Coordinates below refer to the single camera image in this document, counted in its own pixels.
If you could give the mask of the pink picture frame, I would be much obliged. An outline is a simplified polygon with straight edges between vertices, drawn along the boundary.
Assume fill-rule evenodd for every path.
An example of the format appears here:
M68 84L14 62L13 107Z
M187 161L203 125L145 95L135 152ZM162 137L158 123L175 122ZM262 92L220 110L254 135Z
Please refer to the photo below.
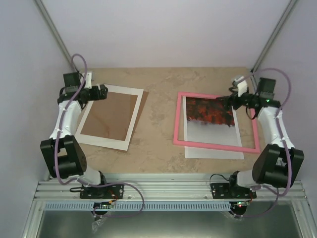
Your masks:
M182 101L183 97L216 99L220 96L219 95L190 93L190 92L179 92L178 93L177 104L176 104L176 113L175 113L175 123L174 123L174 136L173 136L173 144L174 145L186 146L186 147L196 147L196 148L205 148L205 149L214 149L214 150L223 150L223 151L233 151L233 152L241 152L241 153L258 154L261 152L258 125L257 125L256 120L251 120L252 129L253 129L254 145L255 145L254 148L178 140L181 101Z

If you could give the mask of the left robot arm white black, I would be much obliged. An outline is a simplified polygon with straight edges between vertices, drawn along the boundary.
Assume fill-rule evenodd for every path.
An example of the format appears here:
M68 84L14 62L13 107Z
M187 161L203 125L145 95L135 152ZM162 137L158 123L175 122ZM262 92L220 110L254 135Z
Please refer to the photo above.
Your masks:
M63 185L78 181L92 186L97 198L108 194L108 185L102 172L90 168L86 156L75 138L77 122L88 102L107 98L105 85L92 85L93 74L79 72L63 76L64 87L57 100L59 112L49 139L41 141L40 150L52 178Z

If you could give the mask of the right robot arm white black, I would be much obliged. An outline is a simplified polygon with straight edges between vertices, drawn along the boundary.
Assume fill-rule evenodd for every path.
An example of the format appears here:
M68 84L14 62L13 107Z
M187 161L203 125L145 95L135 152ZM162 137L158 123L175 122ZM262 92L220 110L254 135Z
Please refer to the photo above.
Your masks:
M231 95L223 99L227 107L238 109L244 106L253 109L263 129L266 147L263 149L253 168L248 171L234 172L229 178L228 194L238 198L245 189L268 187L274 194L279 188L285 196L293 185L304 160L304 153L295 148L289 139L283 123L282 104L274 99L274 79L261 78L255 93L250 93L242 76L237 76L230 87Z

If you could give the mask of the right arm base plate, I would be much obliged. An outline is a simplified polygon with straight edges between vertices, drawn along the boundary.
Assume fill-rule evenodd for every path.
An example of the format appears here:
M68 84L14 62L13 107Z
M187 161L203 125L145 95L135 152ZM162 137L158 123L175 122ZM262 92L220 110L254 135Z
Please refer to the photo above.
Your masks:
M249 188L230 185L229 183L211 183L211 193L213 199L255 199L256 192L252 192Z

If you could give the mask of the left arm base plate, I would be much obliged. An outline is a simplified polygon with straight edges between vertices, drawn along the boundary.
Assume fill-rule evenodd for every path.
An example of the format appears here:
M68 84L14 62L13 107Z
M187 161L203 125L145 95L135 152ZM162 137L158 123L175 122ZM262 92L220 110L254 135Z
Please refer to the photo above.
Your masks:
M82 187L80 191L81 199L122 199L124 193L123 185L112 185L103 188Z

